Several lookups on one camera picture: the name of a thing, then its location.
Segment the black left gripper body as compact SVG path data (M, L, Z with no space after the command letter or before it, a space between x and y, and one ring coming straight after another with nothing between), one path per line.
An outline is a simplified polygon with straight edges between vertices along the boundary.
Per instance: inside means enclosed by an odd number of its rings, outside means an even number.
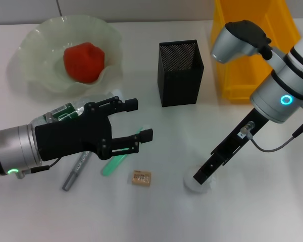
M37 148L42 161L49 161L84 151L99 159L111 158L112 131L108 116L113 103L85 104L84 112L73 119L35 127Z

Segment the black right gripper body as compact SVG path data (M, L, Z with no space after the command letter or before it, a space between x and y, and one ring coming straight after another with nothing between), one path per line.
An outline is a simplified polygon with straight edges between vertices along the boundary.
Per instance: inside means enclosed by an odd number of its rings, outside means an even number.
M250 133L255 135L269 120L262 116L255 108L235 127L235 129L214 149L211 153L211 166L220 166L234 156L234 152L243 147L248 138L241 138L238 134L240 130L249 122L253 122L255 127Z

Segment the white paper ball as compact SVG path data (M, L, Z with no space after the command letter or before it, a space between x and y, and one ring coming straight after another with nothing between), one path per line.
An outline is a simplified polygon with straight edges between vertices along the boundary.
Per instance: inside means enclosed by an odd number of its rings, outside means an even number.
M184 186L193 193L204 194L213 190L216 186L216 175L212 174L202 185L200 185L193 176L201 168L200 165L190 166L184 173Z

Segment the clear green-label water bottle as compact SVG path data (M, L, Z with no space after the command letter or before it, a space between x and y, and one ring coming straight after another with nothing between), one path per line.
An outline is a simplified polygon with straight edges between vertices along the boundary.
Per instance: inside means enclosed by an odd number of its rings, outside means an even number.
M43 114L35 119L33 119L30 123L33 127L44 125L47 123L58 122L67 119L73 119L80 116L84 111L84 106L89 102L100 102L106 100L108 98L118 96L122 98L122 92L120 89L114 89L111 92L105 94L91 94L88 96L81 97L75 101L66 103L49 113Z

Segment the grey marker pen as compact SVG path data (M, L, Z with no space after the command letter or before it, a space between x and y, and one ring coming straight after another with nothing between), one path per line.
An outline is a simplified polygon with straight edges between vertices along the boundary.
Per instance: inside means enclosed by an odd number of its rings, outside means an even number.
M83 168L89 161L91 155L92 153L89 151L85 151L80 155L79 159L74 164L73 168L71 169L67 179L65 180L62 186L63 191L67 192L70 190L70 188L72 187L72 185L74 184L80 173L82 172Z

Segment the small tan eraser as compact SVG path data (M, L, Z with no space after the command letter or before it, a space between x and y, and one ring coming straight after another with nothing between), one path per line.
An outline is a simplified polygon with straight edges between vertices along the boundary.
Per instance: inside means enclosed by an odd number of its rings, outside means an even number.
M131 183L137 186L149 187L152 173L149 171L134 170Z

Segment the mint green pen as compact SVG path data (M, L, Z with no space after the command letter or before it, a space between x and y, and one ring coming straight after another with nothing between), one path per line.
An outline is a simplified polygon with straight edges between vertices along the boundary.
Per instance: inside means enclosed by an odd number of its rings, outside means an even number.
M121 165L121 163L128 157L128 154L118 155L112 157L108 163L101 170L102 176L110 176Z

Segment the black mesh pen holder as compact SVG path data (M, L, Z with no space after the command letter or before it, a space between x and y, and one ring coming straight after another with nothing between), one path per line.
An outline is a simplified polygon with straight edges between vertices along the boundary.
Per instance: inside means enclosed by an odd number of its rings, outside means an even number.
M160 43L157 83L162 107L195 104L203 72L196 40Z

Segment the pale green wavy fruit plate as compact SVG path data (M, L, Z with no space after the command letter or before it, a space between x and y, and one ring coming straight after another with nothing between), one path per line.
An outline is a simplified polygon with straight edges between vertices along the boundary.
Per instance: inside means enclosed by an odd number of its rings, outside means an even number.
M91 84L72 79L63 64L64 51L85 42L105 53L105 69ZM7 66L13 92L33 99L76 97L113 89L122 78L121 35L107 22L87 15L49 19L30 31Z

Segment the yellow plastic bin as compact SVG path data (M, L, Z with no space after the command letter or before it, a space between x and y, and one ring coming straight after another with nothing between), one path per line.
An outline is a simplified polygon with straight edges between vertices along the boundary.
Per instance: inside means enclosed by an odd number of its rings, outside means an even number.
M249 20L263 29L271 46L287 53L300 40L285 0L215 0L211 43L228 22ZM232 103L248 103L252 92L271 72L260 55L216 64L218 90Z

